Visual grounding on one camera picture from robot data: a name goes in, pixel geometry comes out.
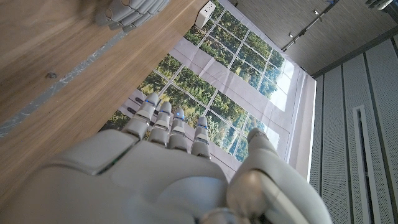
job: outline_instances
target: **trees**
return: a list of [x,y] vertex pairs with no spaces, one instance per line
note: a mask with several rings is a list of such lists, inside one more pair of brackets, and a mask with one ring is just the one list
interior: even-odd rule
[[217,20],[219,18],[219,16],[221,15],[221,13],[223,12],[224,7],[217,0],[212,0],[212,3],[214,3],[216,5],[216,8],[215,8],[213,14],[211,15],[211,18],[214,20]]
[[255,89],[259,86],[261,74],[246,62],[236,58],[230,70],[239,75],[244,81],[248,82]]
[[214,91],[216,91],[215,87],[187,67],[181,70],[173,82],[205,105],[209,103]]
[[187,94],[170,85],[160,96],[163,101],[169,101],[172,105],[172,113],[181,107],[185,112],[185,122],[195,128],[198,118],[205,112],[205,108],[190,98]]
[[165,58],[156,67],[161,74],[171,79],[174,73],[181,67],[182,63],[177,59],[173,58],[171,55],[167,54]]
[[220,19],[220,24],[231,31],[237,38],[243,40],[244,36],[248,32],[249,28],[243,25],[237,18],[235,18],[230,12],[224,12]]
[[259,52],[264,58],[268,58],[272,47],[268,45],[264,40],[257,36],[253,31],[250,31],[246,43],[254,50]]
[[234,138],[238,135],[237,132],[227,123],[219,119],[211,111],[206,114],[208,125],[208,137],[217,146],[224,149],[224,151],[233,153],[229,150],[233,145]]
[[243,45],[241,50],[238,53],[239,58],[247,61],[249,64],[253,65],[254,68],[259,71],[264,71],[264,67],[266,66],[266,61],[255,51],[250,49],[247,45]]
[[249,155],[248,140],[244,136],[242,136],[241,142],[239,143],[238,149],[236,150],[235,153],[235,158],[243,162],[243,160],[247,158],[248,155]]
[[217,93],[215,99],[213,100],[213,104],[210,106],[210,109],[222,116],[227,121],[231,122],[238,129],[243,127],[244,119],[248,113],[221,92]]
[[212,37],[207,37],[200,46],[200,49],[211,55],[217,62],[221,63],[225,67],[228,67],[233,58],[232,53]]
[[220,26],[214,27],[210,35],[216,40],[220,41],[226,48],[230,49],[232,52],[236,52],[241,41],[226,32]]
[[205,34],[200,32],[200,30],[194,25],[190,30],[188,30],[184,37],[194,45],[198,45],[199,42],[205,37]]
[[276,84],[270,82],[266,77],[262,79],[259,92],[263,94],[266,98],[271,99],[273,92],[277,91],[278,87]]
[[245,135],[248,135],[250,130],[252,130],[253,128],[260,128],[261,130],[266,131],[267,126],[261,121],[257,120],[253,115],[249,114],[249,118],[243,133]]
[[278,69],[282,68],[282,64],[285,62],[285,58],[283,58],[283,56],[281,56],[281,54],[274,50],[272,51],[272,55],[269,59],[270,63],[272,63],[273,65],[275,65]]
[[162,78],[155,72],[151,72],[148,77],[141,83],[141,85],[137,87],[137,89],[145,95],[149,95],[153,92],[159,94],[159,92],[166,84],[167,81],[164,78]]
[[107,129],[117,129],[122,130],[122,128],[129,122],[130,117],[124,115],[122,112],[117,110],[112,117],[105,123],[105,125],[100,129],[100,131],[104,131]]

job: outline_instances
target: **robotic hand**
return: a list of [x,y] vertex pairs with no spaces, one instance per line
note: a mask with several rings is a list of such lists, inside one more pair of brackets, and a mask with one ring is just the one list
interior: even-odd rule
[[0,223],[331,223],[316,191],[279,159],[266,134],[228,183],[210,161],[206,118],[187,153],[184,112],[149,95],[122,132],[98,133],[35,171],[0,212]]
[[111,30],[123,28],[129,32],[164,9],[170,0],[113,0],[108,8],[96,15],[99,26],[108,25]]

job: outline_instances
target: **wooden surface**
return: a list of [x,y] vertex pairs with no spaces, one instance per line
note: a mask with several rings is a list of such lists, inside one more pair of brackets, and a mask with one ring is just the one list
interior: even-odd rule
[[[98,132],[189,30],[205,3],[206,0],[172,0],[159,15],[129,33],[1,139],[0,204],[41,162]],[[90,27],[87,27],[92,29],[90,32],[81,30],[89,32],[81,38],[91,35],[90,41],[93,41],[96,28]],[[75,44],[84,47],[87,41]],[[68,48],[64,50],[74,54]],[[40,69],[37,64],[41,61],[31,57],[32,68]],[[64,60],[60,59],[59,63],[65,63]]]
[[[0,123],[117,34],[93,20],[96,10],[108,2],[0,2]],[[48,72],[58,77],[46,78]]]

